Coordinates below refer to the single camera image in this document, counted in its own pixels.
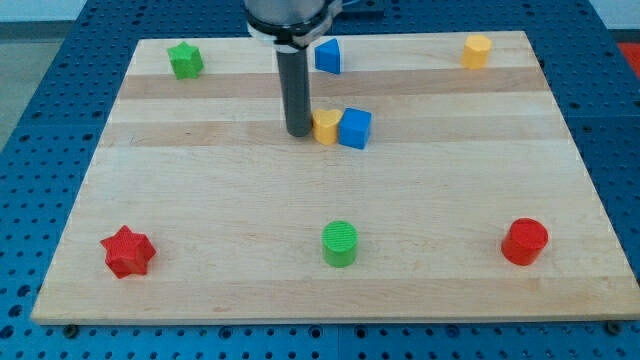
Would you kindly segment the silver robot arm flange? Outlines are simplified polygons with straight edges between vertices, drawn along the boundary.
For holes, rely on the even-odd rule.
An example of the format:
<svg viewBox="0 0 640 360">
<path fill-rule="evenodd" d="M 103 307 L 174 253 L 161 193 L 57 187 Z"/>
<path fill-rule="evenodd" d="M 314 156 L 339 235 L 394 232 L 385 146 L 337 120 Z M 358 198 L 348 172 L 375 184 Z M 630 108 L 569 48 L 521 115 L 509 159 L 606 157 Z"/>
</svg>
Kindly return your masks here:
<svg viewBox="0 0 640 360">
<path fill-rule="evenodd" d="M 271 36 L 320 36 L 343 10 L 342 0 L 245 0 L 248 24 Z"/>
</svg>

